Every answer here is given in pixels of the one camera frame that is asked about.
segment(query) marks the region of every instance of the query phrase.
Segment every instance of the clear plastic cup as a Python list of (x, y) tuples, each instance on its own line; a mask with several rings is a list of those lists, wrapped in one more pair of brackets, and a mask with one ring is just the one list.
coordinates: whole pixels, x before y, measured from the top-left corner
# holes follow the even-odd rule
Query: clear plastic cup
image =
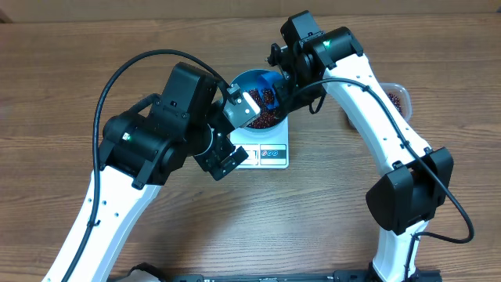
[[(391, 93), (398, 97), (398, 99), (400, 100), (400, 105), (402, 106), (402, 117), (405, 119), (405, 121), (409, 122), (410, 117), (413, 115), (413, 106), (410, 103), (410, 95), (407, 89), (397, 83), (384, 82), (380, 83), (380, 86), (386, 94)], [(352, 128), (355, 128), (355, 126), (349, 119), (348, 121), (350, 123), (350, 126)]]

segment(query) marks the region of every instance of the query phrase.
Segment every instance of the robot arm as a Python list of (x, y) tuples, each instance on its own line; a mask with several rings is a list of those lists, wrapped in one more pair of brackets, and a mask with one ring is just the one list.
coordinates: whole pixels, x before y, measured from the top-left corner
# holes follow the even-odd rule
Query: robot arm
[[(161, 96), (148, 96), (106, 123), (99, 146), (96, 224), (69, 281), (106, 280), (137, 219), (188, 156), (215, 180), (247, 158), (227, 135), (257, 118), (259, 106), (238, 85), (223, 89), (224, 107), (221, 100), (211, 104), (218, 85), (211, 74), (178, 63)], [(150, 105), (147, 117), (139, 114)], [(80, 213), (44, 282), (63, 280), (86, 232), (93, 190), (94, 173)]]
[[(445, 148), (432, 151), (402, 118), (380, 87), (362, 46), (349, 29), (341, 27), (325, 33), (305, 11), (289, 18), (280, 32), (287, 45), (280, 48), (273, 44), (268, 58), (270, 65), (278, 66), (283, 74), (283, 80), (273, 84), (280, 114), (311, 105), (314, 99), (324, 99), (327, 94), (347, 113), (369, 147), (382, 177), (366, 195), (369, 210), (380, 225), (378, 250), (370, 275), (384, 282), (401, 282), (405, 279), (404, 265), (412, 235), (426, 228), (436, 208), (443, 204), (445, 193), (420, 170), (382, 106), (366, 88), (379, 97), (405, 140), (446, 186), (452, 173), (452, 157)], [(352, 83), (312, 85), (333, 78)], [(408, 277), (417, 275), (414, 260), (418, 243), (413, 245)]]

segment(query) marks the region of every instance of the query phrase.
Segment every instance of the wooden table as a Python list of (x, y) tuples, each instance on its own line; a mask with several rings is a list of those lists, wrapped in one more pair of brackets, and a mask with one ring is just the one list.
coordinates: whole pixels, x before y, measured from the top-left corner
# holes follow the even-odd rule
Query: wooden table
[[(441, 269), (445, 281), (499, 281), (501, 16), (317, 20), (325, 30), (354, 31), (379, 81), (410, 91), (410, 124), (455, 159), (450, 189), (477, 236), (462, 246), (424, 239), (416, 264)], [(0, 24), (0, 280), (38, 281), (52, 265), (88, 188), (96, 101), (123, 62), (150, 49), (180, 49), (231, 80), (267, 67), (284, 21)], [(158, 56), (127, 70), (102, 120), (161, 91), (178, 61)], [(290, 115), (287, 170), (238, 171), (215, 182), (187, 160), (138, 221), (112, 274), (140, 262), (205, 275), (366, 268), (378, 226), (364, 196), (378, 179), (366, 145), (328, 99), (317, 115)], [(466, 235), (449, 201), (429, 229)]]

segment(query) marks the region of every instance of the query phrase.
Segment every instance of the red beans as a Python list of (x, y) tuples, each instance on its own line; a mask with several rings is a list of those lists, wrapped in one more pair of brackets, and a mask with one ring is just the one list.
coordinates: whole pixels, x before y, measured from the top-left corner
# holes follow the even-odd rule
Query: red beans
[(272, 90), (271, 89), (263, 90), (263, 97), (265, 98), (264, 101), (259, 96), (259, 92), (257, 89), (252, 89), (247, 92), (261, 108), (261, 116), (257, 120), (252, 121), (252, 123), (250, 123), (247, 127), (254, 129), (264, 129), (264, 128), (270, 128), (273, 125), (277, 125), (280, 122), (280, 120), (275, 118), (275, 110), (269, 110), (266, 106), (267, 104), (274, 104), (275, 102), (275, 97), (273, 96)]
[(393, 105), (395, 105), (398, 112), (402, 114), (402, 105), (400, 104), (400, 99), (398, 98), (398, 96), (392, 93), (387, 93), (386, 95), (388, 96), (388, 98), (390, 98), (390, 101), (393, 103)]

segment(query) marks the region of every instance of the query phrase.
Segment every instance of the white arm link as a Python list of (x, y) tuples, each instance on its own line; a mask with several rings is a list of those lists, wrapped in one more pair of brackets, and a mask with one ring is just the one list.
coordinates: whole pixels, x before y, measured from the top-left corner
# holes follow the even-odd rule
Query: white arm link
[[(131, 176), (109, 166), (101, 172), (101, 202), (96, 218), (100, 222), (92, 228), (70, 281), (106, 281), (110, 275), (132, 227), (161, 188), (145, 185), (142, 190), (137, 190), (132, 187), (132, 180)], [(93, 199), (94, 173), (91, 174), (80, 213), (43, 282), (59, 282), (63, 279), (84, 236)]]
[[(334, 69), (326, 70), (323, 78), (349, 78), (370, 86), (389, 109), (391, 116), (395, 119), (405, 139), (409, 141), (410, 146), (420, 157), (425, 155), (424, 149), (430, 145), (414, 132), (391, 103), (377, 82), (367, 57), (354, 54), (337, 61), (336, 65)], [(397, 137), (397, 132), (379, 103), (368, 92), (363, 92), (356, 85), (342, 82), (325, 83), (323, 87), (341, 105), (359, 131), (373, 155), (381, 176), (393, 171), (393, 164), (396, 161), (401, 161), (404, 165), (414, 161), (414, 157), (409, 151), (401, 146), (402, 141)], [(427, 224), (428, 222), (418, 222), (408, 227), (406, 232), (399, 236), (393, 231), (380, 228), (379, 244), (373, 260), (373, 268), (382, 281), (401, 282), (404, 280), (404, 264), (409, 252), (411, 235), (423, 231)], [(419, 242), (416, 242), (414, 246), (409, 275), (416, 271), (414, 260), (418, 244)]]

